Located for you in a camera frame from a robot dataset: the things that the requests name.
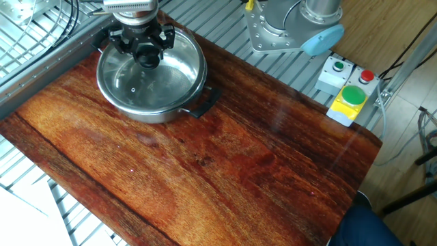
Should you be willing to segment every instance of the stainless steel pot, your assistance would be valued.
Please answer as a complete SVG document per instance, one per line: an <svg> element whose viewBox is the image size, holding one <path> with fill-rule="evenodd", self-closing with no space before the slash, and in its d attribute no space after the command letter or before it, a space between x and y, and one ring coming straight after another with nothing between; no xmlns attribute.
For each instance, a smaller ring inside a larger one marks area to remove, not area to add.
<svg viewBox="0 0 437 246"><path fill-rule="evenodd" d="M120 54L109 45L98 61L97 83L103 96L129 118L163 123L183 113L200 118L219 99L221 91L210 87L208 99L198 108L187 107L200 97L206 80L206 60L189 33L175 30L173 49L153 70L136 64L132 55Z"/></svg>

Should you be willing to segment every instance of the blue jeans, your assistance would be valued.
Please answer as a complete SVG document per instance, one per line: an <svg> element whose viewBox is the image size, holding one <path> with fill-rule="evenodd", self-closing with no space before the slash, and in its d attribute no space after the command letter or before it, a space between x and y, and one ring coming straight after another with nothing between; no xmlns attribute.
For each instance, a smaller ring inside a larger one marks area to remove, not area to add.
<svg viewBox="0 0 437 246"><path fill-rule="evenodd" d="M372 211L353 206L340 223L329 246L403 246Z"/></svg>

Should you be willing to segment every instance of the black handle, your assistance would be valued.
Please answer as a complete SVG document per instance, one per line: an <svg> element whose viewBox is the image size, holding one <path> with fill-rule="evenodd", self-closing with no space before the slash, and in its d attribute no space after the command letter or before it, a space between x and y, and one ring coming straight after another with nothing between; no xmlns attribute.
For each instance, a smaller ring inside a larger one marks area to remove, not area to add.
<svg viewBox="0 0 437 246"><path fill-rule="evenodd" d="M198 108L194 110L182 109L196 119L199 119L204 113L210 110L221 96L221 91L217 88L211 88L207 86L205 86L204 88L211 91L210 96L204 103L202 103L200 106L198 106Z"/></svg>

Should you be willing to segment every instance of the metal bracket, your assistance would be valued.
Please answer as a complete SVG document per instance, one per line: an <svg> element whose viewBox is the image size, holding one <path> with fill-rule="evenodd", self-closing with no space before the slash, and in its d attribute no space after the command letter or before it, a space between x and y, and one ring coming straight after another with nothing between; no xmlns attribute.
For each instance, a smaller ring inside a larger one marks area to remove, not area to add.
<svg viewBox="0 0 437 246"><path fill-rule="evenodd" d="M254 53L271 54L301 51L300 45L288 36L286 30L275 29L264 18L267 3L255 2L252 10L244 10Z"/></svg>
<svg viewBox="0 0 437 246"><path fill-rule="evenodd" d="M390 99L393 97L393 93L387 91L387 90L383 90L381 92L381 98L382 98L382 102L384 103L384 107L387 107L388 103L390 102ZM377 98L375 103L373 104L377 107L381 107L380 105L380 99Z"/></svg>

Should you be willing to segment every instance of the wooden table surface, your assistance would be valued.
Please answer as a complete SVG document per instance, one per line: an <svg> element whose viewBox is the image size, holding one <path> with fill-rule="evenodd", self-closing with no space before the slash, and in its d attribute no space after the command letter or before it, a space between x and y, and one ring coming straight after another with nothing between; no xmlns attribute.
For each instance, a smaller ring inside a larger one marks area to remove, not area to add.
<svg viewBox="0 0 437 246"><path fill-rule="evenodd" d="M131 245L325 245L381 142L195 38L206 84L223 91L199 120L120 114L97 87L93 53L0 134Z"/></svg>

